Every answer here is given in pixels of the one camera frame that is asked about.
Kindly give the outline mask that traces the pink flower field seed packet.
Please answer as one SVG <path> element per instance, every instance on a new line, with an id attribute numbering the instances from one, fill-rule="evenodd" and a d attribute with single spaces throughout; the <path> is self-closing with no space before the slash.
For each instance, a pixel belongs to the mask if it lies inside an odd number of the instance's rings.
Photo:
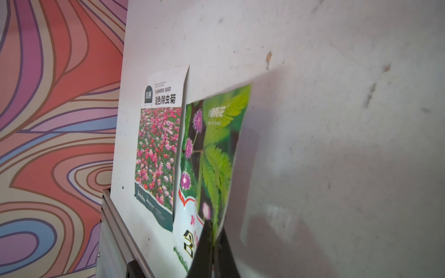
<path id="1" fill-rule="evenodd" d="M 165 230 L 173 229 L 175 168 L 188 66 L 147 78 L 137 135 L 134 196 Z"/>

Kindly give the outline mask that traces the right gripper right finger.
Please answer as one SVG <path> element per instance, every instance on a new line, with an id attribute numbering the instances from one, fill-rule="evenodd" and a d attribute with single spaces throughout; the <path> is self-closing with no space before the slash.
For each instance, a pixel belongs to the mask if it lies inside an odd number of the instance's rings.
<path id="1" fill-rule="evenodd" d="M 217 277 L 241 278 L 229 245 L 225 229 L 217 240 Z"/>

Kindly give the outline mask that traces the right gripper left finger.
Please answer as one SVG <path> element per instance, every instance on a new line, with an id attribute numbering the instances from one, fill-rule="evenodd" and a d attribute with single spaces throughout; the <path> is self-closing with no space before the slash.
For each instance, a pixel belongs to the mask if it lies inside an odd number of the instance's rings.
<path id="1" fill-rule="evenodd" d="M 200 236 L 197 252 L 187 278 L 211 278 L 213 271 L 213 225 L 206 220 Z"/>

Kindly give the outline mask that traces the green mimosa seed packet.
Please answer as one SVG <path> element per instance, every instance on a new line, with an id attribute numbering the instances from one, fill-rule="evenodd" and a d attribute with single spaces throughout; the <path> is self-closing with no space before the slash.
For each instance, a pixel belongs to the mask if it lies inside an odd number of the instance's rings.
<path id="1" fill-rule="evenodd" d="M 198 260 L 205 224 L 210 223 L 208 242 L 212 246 L 223 230 L 236 148 L 250 96 L 251 85 L 245 85 L 185 106 L 173 250 L 186 272 Z"/>

